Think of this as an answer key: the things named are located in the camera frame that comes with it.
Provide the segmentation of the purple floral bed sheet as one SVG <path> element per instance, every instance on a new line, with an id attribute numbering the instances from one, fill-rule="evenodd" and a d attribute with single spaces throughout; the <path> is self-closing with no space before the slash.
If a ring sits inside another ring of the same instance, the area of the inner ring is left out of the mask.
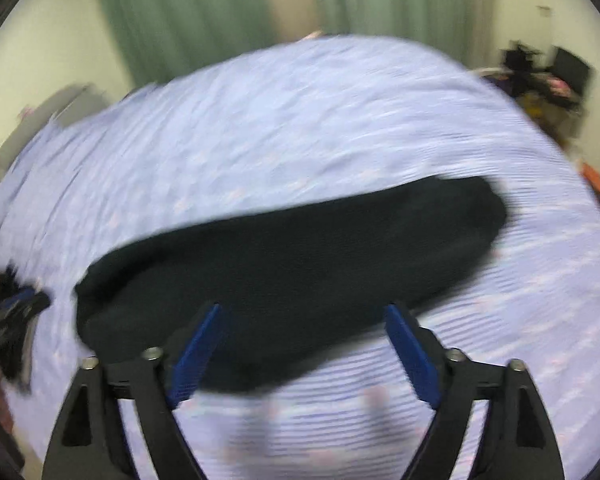
<path id="1" fill-rule="evenodd" d="M 196 222 L 440 174 L 488 178 L 508 225 L 488 264 L 422 317 L 471 358 L 527 363 L 565 475 L 600 460 L 600 207 L 507 96 L 414 42 L 340 36 L 253 52 L 46 124 L 0 183 L 0 268 L 54 301 L 15 425 L 44 455 L 87 351 L 73 286 L 122 244 Z"/>

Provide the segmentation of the green curtain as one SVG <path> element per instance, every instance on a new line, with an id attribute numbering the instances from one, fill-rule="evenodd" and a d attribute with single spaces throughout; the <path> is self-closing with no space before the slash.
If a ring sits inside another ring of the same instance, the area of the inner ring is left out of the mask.
<path id="1" fill-rule="evenodd" d="M 99 0 L 137 84 L 323 35 L 389 36 L 469 67 L 492 48 L 494 0 Z"/>

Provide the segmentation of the black knit pants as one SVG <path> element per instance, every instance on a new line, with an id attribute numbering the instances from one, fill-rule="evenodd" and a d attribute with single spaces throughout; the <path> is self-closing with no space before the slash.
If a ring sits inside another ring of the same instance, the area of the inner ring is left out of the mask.
<path id="1" fill-rule="evenodd" d="M 480 177 L 216 220 L 120 247 L 76 285 L 76 331 L 106 363 L 178 344 L 210 304 L 224 335 L 204 390 L 283 385 L 371 330 L 400 302 L 415 312 L 478 269 L 507 220 Z"/>

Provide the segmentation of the black chair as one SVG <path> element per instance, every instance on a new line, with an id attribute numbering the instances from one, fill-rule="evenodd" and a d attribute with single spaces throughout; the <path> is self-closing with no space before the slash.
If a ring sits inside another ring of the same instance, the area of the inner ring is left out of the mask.
<path id="1" fill-rule="evenodd" d="M 594 70 L 582 58 L 561 47 L 550 48 L 547 66 L 542 52 L 520 41 L 502 51 L 508 94 L 555 136 L 575 138 L 585 115 L 584 102 Z"/>

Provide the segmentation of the grey padded headboard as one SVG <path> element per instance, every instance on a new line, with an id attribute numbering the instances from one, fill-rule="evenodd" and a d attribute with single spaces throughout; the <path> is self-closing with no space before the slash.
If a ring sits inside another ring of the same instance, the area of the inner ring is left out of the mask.
<path id="1" fill-rule="evenodd" d="M 106 110 L 111 104 L 94 84 L 70 84 L 54 93 L 27 115 L 0 147 L 0 183 L 10 166 L 36 134 L 52 119 L 67 128 Z"/>

